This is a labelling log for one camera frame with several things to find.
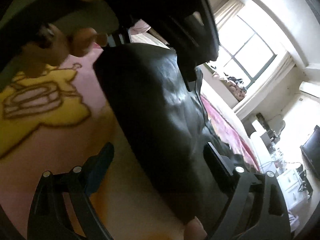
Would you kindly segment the person's right hand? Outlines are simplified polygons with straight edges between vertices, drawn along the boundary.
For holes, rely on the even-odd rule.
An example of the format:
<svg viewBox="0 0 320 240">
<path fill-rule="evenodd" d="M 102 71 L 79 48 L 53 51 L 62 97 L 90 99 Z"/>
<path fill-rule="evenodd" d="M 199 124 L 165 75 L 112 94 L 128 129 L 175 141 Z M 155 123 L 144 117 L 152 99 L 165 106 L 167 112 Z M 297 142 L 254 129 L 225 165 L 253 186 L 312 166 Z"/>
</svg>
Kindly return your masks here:
<svg viewBox="0 0 320 240">
<path fill-rule="evenodd" d="M 202 223 L 197 217 L 194 217 L 184 228 L 184 240 L 204 240 L 207 233 L 203 228 Z"/>
</svg>

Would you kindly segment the person's left hand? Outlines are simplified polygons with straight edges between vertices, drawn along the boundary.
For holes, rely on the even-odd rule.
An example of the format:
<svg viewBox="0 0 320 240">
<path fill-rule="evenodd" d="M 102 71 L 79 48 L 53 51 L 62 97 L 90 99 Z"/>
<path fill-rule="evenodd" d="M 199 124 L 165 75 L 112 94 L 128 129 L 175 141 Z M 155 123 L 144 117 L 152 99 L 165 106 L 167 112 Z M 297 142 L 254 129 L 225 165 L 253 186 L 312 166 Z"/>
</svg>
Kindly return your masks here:
<svg viewBox="0 0 320 240">
<path fill-rule="evenodd" d="M 22 46 L 20 71 L 36 78 L 47 65 L 58 67 L 69 55 L 84 57 L 95 45 L 105 47 L 107 43 L 107 35 L 93 28 L 82 28 L 67 36 L 53 24 L 43 25 L 33 40 Z"/>
</svg>

